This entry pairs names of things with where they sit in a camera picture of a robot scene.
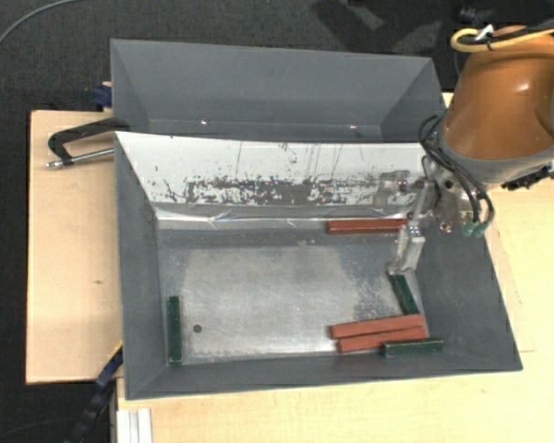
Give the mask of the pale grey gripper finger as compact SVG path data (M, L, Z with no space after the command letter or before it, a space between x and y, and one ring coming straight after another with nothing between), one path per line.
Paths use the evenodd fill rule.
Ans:
M425 236L418 228L409 228L402 253L402 270L416 269L426 243Z
M408 254L411 246L411 234L404 226L396 235L395 254L389 261L386 270L391 275L397 275L409 268Z

